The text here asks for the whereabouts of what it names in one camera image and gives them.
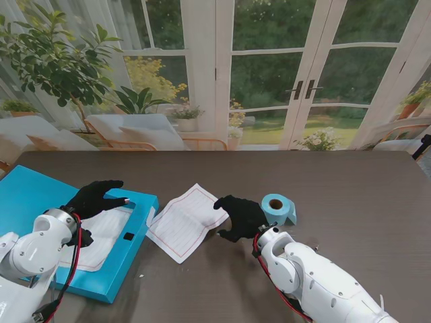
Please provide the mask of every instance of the robotic arm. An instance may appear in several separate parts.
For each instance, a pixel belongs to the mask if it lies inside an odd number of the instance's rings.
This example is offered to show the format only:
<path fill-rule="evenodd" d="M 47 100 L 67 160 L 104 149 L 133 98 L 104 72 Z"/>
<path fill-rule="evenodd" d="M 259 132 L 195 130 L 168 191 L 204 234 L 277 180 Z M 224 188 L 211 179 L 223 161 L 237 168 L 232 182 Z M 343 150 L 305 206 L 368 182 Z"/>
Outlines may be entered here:
<path fill-rule="evenodd" d="M 397 323 L 355 278 L 268 225 L 258 203 L 227 196 L 215 203 L 214 209 L 220 207 L 228 212 L 232 229 L 220 230 L 219 235 L 232 242 L 254 238 L 253 255 L 280 296 L 301 316 L 319 323 Z"/>
<path fill-rule="evenodd" d="M 129 202 L 126 198 L 103 197 L 111 188 L 122 185 L 123 182 L 113 180 L 93 182 L 79 190 L 65 206 L 39 215 L 32 233 L 19 238 L 9 232 L 0 237 L 0 323 L 49 321 L 51 316 L 43 315 L 38 309 L 59 266 L 63 246 L 70 243 L 81 246 L 84 239 L 80 237 L 88 231 L 80 228 L 80 219 L 89 219 Z M 89 234 L 87 239 L 89 243 L 83 247 L 91 244 Z M 39 279 L 31 287 L 13 282 L 36 275 Z M 60 301 L 51 306 L 53 311 Z"/>

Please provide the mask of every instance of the tape roll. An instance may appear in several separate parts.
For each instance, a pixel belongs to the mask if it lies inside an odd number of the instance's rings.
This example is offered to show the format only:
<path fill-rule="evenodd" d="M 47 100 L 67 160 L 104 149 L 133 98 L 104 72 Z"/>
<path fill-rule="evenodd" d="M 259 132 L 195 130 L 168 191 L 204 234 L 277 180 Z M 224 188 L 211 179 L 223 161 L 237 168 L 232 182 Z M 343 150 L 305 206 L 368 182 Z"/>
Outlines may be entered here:
<path fill-rule="evenodd" d="M 261 207 L 269 224 L 277 222 L 277 225 L 283 225 L 287 218 L 296 224 L 295 204 L 283 195 L 268 194 L 263 198 Z"/>

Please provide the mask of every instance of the black square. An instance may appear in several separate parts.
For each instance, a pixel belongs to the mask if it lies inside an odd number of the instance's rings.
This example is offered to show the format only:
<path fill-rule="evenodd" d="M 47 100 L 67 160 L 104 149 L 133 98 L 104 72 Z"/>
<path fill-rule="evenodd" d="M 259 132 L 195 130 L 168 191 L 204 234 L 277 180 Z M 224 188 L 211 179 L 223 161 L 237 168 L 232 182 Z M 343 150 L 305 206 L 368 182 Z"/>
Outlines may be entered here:
<path fill-rule="evenodd" d="M 124 240 L 132 241 L 132 239 L 133 239 L 134 236 L 135 236 L 134 234 L 131 234 L 130 232 L 126 232 L 126 234 L 124 235 L 123 239 Z"/>

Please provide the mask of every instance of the red cable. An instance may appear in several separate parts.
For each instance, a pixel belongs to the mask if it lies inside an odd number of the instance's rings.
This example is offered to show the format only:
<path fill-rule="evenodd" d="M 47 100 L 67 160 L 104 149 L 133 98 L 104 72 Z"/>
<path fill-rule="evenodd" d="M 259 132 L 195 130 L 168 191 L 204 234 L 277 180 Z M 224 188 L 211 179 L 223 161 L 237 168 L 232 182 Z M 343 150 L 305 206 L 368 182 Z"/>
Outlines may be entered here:
<path fill-rule="evenodd" d="M 75 215 L 76 217 L 77 217 L 77 219 L 78 219 L 78 223 L 80 224 L 81 223 L 81 218 L 79 217 L 79 215 L 78 214 L 76 214 L 76 213 L 74 213 L 73 215 Z M 78 246 L 77 246 L 77 250 L 76 250 L 76 261 L 75 261 L 75 264 L 73 265 L 73 268 L 72 268 L 72 273 L 71 273 L 71 275 L 70 275 L 70 278 L 67 280 L 67 282 L 66 282 L 66 284 L 67 285 L 70 285 L 70 283 L 72 282 L 72 280 L 73 280 L 73 276 L 75 276 L 75 272 L 76 272 L 76 268 L 78 267 L 78 261 L 79 261 L 79 251 L 81 250 L 81 226 L 79 225 L 79 229 L 78 229 Z M 48 317 L 48 319 L 45 321 L 46 323 L 48 323 L 52 318 L 53 318 L 53 316 L 54 316 L 54 314 L 55 314 L 55 312 L 59 309 L 59 307 L 60 307 L 60 304 L 61 304 L 61 301 L 63 300 L 63 298 L 62 299 L 60 299 L 60 302 L 59 302 L 59 304 L 58 304 L 58 306 L 57 306 L 57 308 L 55 309 L 55 311 Z"/>
<path fill-rule="evenodd" d="M 253 249 L 254 249 L 255 251 L 259 250 L 259 249 L 257 248 L 257 238 L 258 238 L 258 237 L 259 237 L 259 234 L 257 234 L 257 235 L 255 236 L 254 240 L 253 240 Z M 265 274 L 267 274 L 268 278 L 271 280 L 271 274 L 269 273 L 268 268 L 267 268 L 267 266 L 265 265 L 265 263 L 263 262 L 262 258 L 261 258 L 260 256 L 258 256 L 258 257 L 257 257 L 257 260 L 258 260 L 258 261 L 259 261 L 259 263 L 261 264 L 263 271 L 265 271 Z M 284 301 L 284 303 L 285 303 L 287 306 L 289 306 L 289 307 L 290 307 L 290 309 L 291 309 L 291 310 L 293 310 L 295 313 L 297 313 L 299 316 L 301 316 L 301 317 L 302 317 L 302 318 L 304 318 L 305 320 L 307 320 L 307 321 L 309 321 L 309 322 L 312 322 L 312 319 L 311 319 L 309 316 L 307 316 L 307 315 L 305 315 L 305 314 L 303 314 L 303 313 L 299 312 L 296 308 L 294 308 L 294 307 L 292 306 L 292 304 L 291 304 L 291 303 L 289 303 L 289 302 L 287 301 L 287 299 L 284 297 L 284 294 L 283 294 L 283 293 L 278 289 L 278 287 L 277 287 L 277 286 L 275 286 L 275 285 L 274 285 L 274 287 L 275 287 L 275 290 L 278 292 L 278 295 L 281 297 L 281 299 Z"/>

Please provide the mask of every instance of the door handle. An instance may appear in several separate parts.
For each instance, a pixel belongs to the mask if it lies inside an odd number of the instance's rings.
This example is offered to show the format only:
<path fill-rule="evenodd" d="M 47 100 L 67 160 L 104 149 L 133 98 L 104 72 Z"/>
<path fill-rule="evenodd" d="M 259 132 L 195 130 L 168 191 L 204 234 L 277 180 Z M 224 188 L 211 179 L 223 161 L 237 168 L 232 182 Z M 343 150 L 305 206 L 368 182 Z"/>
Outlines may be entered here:
<path fill-rule="evenodd" d="M 301 93 L 303 81 L 299 81 L 296 89 L 287 89 L 286 93 L 295 92 L 294 100 L 299 99 L 299 94 Z"/>
<path fill-rule="evenodd" d="M 319 86 L 319 87 L 313 87 L 314 85 L 314 79 L 310 80 L 310 83 L 308 84 L 308 88 L 307 88 L 307 93 L 305 94 L 305 98 L 309 99 L 311 96 L 311 91 L 314 89 L 323 89 L 323 87 Z"/>

